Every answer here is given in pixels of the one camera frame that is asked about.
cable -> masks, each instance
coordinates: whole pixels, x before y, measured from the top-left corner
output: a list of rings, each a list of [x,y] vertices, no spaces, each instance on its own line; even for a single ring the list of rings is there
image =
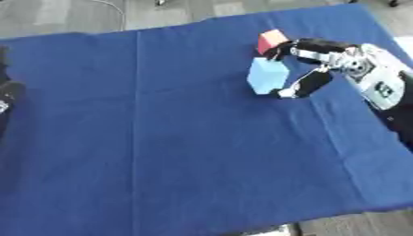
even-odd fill
[[[119,8],[119,6],[115,5],[114,3],[106,2],[106,1],[103,1],[103,0],[88,0],[88,1],[95,2],[95,3],[101,3],[101,4],[111,6],[114,9],[116,9],[116,11],[119,12],[119,14],[121,15],[121,18],[122,18],[121,31],[125,30],[125,28],[126,28],[126,14],[124,13],[123,10],[121,10],[121,8]]]

black object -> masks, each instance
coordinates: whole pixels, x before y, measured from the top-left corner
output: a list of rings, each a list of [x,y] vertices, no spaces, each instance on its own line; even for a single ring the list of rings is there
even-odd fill
[[[348,2],[349,2],[350,4],[354,4],[354,3],[359,2],[359,0],[349,0]],[[389,2],[389,6],[390,6],[390,7],[396,7],[396,6],[398,6],[398,5],[399,5],[398,0],[392,0],[392,1]]]
[[[162,6],[166,3],[166,0],[155,0],[155,5],[156,6]]]
[[[392,0],[392,1],[390,1],[389,6],[390,6],[390,7],[396,7],[396,6],[398,6],[398,0]]]
[[[17,98],[25,90],[23,84],[12,81],[6,73],[7,50],[6,47],[0,46],[0,138],[6,130],[10,113]]]

table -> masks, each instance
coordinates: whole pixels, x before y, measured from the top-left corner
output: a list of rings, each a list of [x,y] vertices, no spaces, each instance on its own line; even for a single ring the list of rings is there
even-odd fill
[[[219,235],[410,206],[411,153],[341,76],[309,99],[252,93],[271,29],[412,65],[359,5],[3,41],[28,94],[0,147],[0,234]],[[310,69],[286,65],[289,82]]]

blue cube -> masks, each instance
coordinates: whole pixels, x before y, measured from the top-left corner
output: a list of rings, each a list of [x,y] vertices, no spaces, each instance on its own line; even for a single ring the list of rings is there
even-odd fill
[[[269,94],[273,89],[282,89],[288,77],[289,70],[283,63],[256,57],[247,80],[256,94]]]

gray carpet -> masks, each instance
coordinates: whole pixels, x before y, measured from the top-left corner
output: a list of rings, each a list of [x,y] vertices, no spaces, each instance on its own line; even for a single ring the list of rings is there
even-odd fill
[[[124,9],[124,0],[110,0]],[[89,0],[4,0],[0,3],[0,38],[68,31],[120,29],[116,10]]]

